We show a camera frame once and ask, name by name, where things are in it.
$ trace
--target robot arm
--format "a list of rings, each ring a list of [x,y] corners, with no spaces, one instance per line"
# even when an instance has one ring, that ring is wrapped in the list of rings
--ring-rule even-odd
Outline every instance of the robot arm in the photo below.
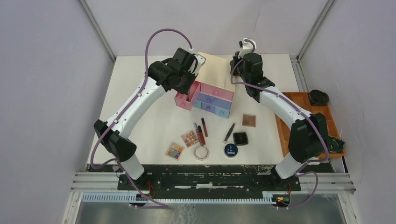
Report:
[[[232,75],[240,76],[244,83],[249,84],[245,85],[247,94],[271,109],[290,128],[289,153],[271,171],[278,180],[289,178],[310,158],[324,151],[318,136],[302,114],[309,117],[325,143],[328,144],[326,119],[321,113],[312,114],[296,105],[263,75],[262,57],[253,53],[255,49],[253,40],[244,38],[240,42],[240,47],[242,50],[236,52],[230,62],[231,68],[234,68]]]
[[[182,94],[188,94],[204,63],[205,58],[203,56],[194,55],[179,48],[172,58],[162,62],[157,61],[150,65],[146,85],[143,87],[143,80],[138,89],[113,116],[109,117],[106,122],[99,119],[95,122],[94,129],[98,137],[103,135],[109,124],[115,123],[101,143],[108,152],[120,161],[125,171],[133,179],[136,180],[144,172],[143,166],[134,154],[136,145],[128,139],[134,126],[150,106],[165,92],[175,89]],[[129,102],[136,96],[133,104],[128,107]],[[117,120],[117,116],[124,109],[126,110]]]

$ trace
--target white table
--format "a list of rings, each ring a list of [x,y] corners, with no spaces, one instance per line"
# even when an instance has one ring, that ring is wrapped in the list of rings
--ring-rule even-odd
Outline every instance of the white table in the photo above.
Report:
[[[232,59],[232,55],[220,56]],[[150,65],[154,61],[168,57],[149,56],[148,63]],[[264,76],[274,82],[281,91],[298,91],[289,55],[262,55],[262,59]],[[117,57],[100,115],[101,120],[107,120],[130,97],[143,79],[144,70],[143,56]],[[191,112],[179,108],[175,105],[175,95],[176,91],[171,90],[158,99],[139,120],[129,137],[137,145],[136,155],[141,164],[270,165],[278,164],[283,159],[274,113],[249,97],[244,86],[236,87],[229,119],[197,108],[193,108]],[[256,128],[242,126],[244,113],[256,115]],[[202,125],[201,118],[205,119],[209,134],[209,137],[205,138],[206,147],[210,151],[209,158],[205,161],[195,159],[193,149],[198,147],[199,143],[186,148],[179,161],[166,156],[165,152],[171,142],[185,146],[181,135],[193,130],[194,122]],[[238,154],[234,158],[228,158],[224,154],[225,145],[222,142],[233,122],[236,123],[234,132],[245,131],[249,144],[238,147]],[[95,135],[92,148],[97,140]],[[233,143],[232,135],[227,143]],[[100,145],[94,163],[103,163],[110,158],[113,158],[113,155]]]

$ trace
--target metal floor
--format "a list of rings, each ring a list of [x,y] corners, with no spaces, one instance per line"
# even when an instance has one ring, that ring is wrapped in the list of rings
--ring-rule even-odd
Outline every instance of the metal floor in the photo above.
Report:
[[[306,195],[291,195],[291,205]],[[304,206],[279,210],[260,204],[170,204],[134,209],[125,203],[81,203],[77,224],[346,224],[337,195],[315,195]]]

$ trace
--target lip gloss tube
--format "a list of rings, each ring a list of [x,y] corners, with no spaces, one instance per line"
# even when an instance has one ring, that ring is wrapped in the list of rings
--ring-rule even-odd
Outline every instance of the lip gloss tube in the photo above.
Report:
[[[199,129],[198,129],[197,123],[194,123],[194,127],[195,127],[195,132],[197,133],[199,144],[202,146],[202,144],[201,144],[201,142],[202,142],[201,135],[199,134]]]
[[[205,137],[208,137],[208,130],[206,129],[205,120],[202,118],[202,126],[204,127]]]
[[[205,143],[204,134],[202,133],[201,126],[198,126],[198,130],[199,130],[199,135],[201,136],[200,139],[198,138],[199,143],[201,144],[201,146],[204,146],[204,145],[206,145],[206,143]]]

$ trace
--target colorful eyeshadow palette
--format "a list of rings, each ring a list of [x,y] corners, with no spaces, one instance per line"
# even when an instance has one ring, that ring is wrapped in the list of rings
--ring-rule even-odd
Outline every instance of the colorful eyeshadow palette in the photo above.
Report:
[[[176,144],[175,142],[172,142],[169,146],[168,151],[166,152],[166,155],[175,159],[175,160],[179,160],[180,154],[182,153],[183,150],[184,150],[183,146],[180,146],[180,145]]]
[[[198,142],[198,137],[193,130],[189,131],[187,134],[182,135],[182,139],[186,144],[187,148],[190,148]]]

